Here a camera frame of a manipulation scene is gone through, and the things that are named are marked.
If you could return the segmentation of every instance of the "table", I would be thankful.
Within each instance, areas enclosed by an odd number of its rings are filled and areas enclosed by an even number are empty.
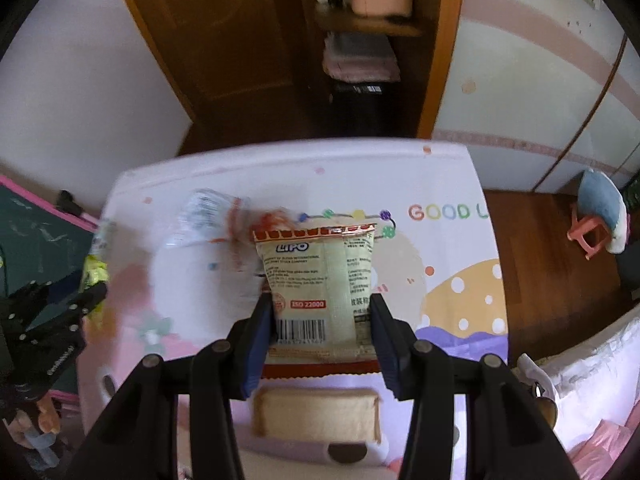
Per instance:
[[[284,207],[303,224],[377,222],[372,286],[392,314],[452,355],[477,360],[493,352],[506,360],[498,251],[465,146],[345,139],[220,150],[127,171],[111,191],[103,213],[114,222],[106,257],[110,294],[102,315],[87,323],[90,342],[78,362],[85,428],[108,402],[111,382],[122,384],[142,356],[195,353],[225,337],[255,305],[261,278],[255,275],[251,246],[233,257],[225,244],[166,246],[180,209],[200,188],[248,197],[256,210]],[[394,400],[380,374],[265,382],[375,388],[382,399],[383,439],[367,443],[360,465],[398,465],[411,402]],[[325,445],[252,437],[250,402],[235,402],[232,409],[241,447],[281,458],[331,461]],[[455,422],[460,440],[454,466],[463,468],[463,398],[456,398]],[[352,471],[358,478],[358,469]]]

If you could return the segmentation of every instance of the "screw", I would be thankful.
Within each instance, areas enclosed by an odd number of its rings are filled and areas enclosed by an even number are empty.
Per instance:
[[[153,368],[160,363],[160,356],[158,354],[145,355],[142,358],[142,365],[145,368]]]
[[[500,368],[500,365],[502,364],[502,359],[500,359],[496,354],[487,354],[482,358],[482,360],[484,361],[484,364],[491,368]]]
[[[213,345],[211,345],[211,349],[214,352],[226,352],[231,348],[231,343],[229,341],[227,341],[226,339],[218,339],[217,341],[213,342]]]
[[[421,354],[428,354],[429,352],[431,352],[431,350],[433,350],[433,345],[425,339],[418,339],[418,341],[414,343],[414,349],[416,349]]]

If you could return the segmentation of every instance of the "brown floor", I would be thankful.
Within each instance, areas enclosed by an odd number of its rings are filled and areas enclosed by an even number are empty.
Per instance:
[[[615,257],[591,261],[566,238],[568,195],[487,191],[500,253],[509,323],[509,361],[533,359],[584,341],[631,307]]]

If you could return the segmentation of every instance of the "shelf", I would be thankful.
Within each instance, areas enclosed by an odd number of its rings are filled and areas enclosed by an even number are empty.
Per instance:
[[[324,6],[316,7],[316,23],[323,30],[334,32],[364,32],[410,38],[422,35],[420,28],[413,23],[392,23],[385,18],[366,18],[347,9],[325,9]]]

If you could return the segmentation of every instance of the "colorful bead string illustration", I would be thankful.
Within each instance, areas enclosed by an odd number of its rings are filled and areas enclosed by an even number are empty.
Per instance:
[[[356,209],[351,214],[346,213],[335,213],[331,209],[325,209],[321,215],[308,215],[306,213],[301,213],[298,217],[298,221],[303,223],[307,220],[311,219],[330,219],[330,218],[352,218],[357,221],[371,220],[371,219],[379,219],[385,222],[391,222],[392,225],[385,225],[381,233],[376,235],[375,239],[379,238],[393,238],[396,236],[396,222],[393,218],[391,218],[391,213],[387,209],[383,209],[377,215],[367,215],[362,209]]]

